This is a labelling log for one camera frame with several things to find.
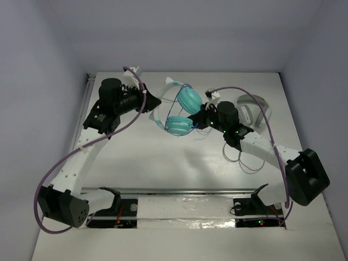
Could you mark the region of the teal white cat-ear headphones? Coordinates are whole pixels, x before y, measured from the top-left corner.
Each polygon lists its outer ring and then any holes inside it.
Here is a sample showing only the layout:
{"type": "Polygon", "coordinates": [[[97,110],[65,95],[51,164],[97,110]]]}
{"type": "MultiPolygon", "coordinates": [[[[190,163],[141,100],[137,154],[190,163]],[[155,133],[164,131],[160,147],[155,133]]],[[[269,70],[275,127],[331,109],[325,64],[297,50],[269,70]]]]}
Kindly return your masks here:
{"type": "Polygon", "coordinates": [[[178,88],[178,92],[171,100],[166,118],[164,120],[160,118],[160,106],[157,106],[149,119],[171,135],[185,136],[195,129],[188,116],[200,111],[202,98],[191,85],[175,81],[170,77],[166,78],[164,87],[156,94],[156,97],[162,101],[166,93],[173,88],[178,88]]]}

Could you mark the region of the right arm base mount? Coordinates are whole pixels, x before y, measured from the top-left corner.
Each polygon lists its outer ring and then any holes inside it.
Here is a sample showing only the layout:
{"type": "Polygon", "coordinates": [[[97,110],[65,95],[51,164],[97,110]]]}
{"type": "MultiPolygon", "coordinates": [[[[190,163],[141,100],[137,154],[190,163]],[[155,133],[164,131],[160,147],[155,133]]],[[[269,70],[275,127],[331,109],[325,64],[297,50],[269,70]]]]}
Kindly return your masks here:
{"type": "Polygon", "coordinates": [[[275,204],[266,206],[259,198],[259,192],[268,184],[256,189],[250,197],[233,200],[229,213],[235,217],[237,228],[284,227],[285,221],[282,207],[276,209],[275,204]]]}

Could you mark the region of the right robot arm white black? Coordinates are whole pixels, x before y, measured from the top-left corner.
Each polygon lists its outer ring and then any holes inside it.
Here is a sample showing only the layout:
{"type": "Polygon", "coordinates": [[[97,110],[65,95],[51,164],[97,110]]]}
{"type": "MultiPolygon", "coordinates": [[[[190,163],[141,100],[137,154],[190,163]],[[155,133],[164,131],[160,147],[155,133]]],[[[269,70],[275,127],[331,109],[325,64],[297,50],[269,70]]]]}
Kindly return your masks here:
{"type": "Polygon", "coordinates": [[[221,102],[209,109],[202,106],[189,119],[199,129],[211,127],[221,132],[230,147],[277,167],[283,176],[286,200],[307,206],[330,185],[330,179],[314,150],[286,148],[261,136],[240,123],[237,109],[231,102],[221,102]]]}

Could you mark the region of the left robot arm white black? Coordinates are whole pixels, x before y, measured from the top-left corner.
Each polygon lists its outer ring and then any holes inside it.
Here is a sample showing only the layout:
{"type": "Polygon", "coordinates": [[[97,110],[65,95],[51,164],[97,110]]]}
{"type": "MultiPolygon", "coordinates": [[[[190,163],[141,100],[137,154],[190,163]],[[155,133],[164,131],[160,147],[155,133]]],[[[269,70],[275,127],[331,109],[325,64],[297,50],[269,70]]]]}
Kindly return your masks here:
{"type": "Polygon", "coordinates": [[[79,228],[90,222],[89,215],[100,210],[116,214],[121,208],[120,192],[107,187],[82,194],[85,179],[102,148],[112,136],[132,125],[133,118],[120,128],[121,116],[136,111],[135,117],[148,113],[161,104],[144,83],[135,80],[125,84],[117,78],[102,81],[98,99],[87,115],[79,142],[75,149],[56,163],[59,173],[45,186],[43,182],[35,192],[34,210],[44,217],[79,228]]]}

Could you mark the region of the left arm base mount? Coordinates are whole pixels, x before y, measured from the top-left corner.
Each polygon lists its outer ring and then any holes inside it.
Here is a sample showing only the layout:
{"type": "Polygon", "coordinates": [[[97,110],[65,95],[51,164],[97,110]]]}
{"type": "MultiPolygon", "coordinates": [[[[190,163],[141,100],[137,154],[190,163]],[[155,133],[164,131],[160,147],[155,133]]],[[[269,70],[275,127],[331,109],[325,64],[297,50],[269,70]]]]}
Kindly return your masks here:
{"type": "Polygon", "coordinates": [[[114,195],[111,207],[90,215],[86,221],[88,228],[137,228],[137,198],[122,198],[115,189],[101,187],[114,195]]]}

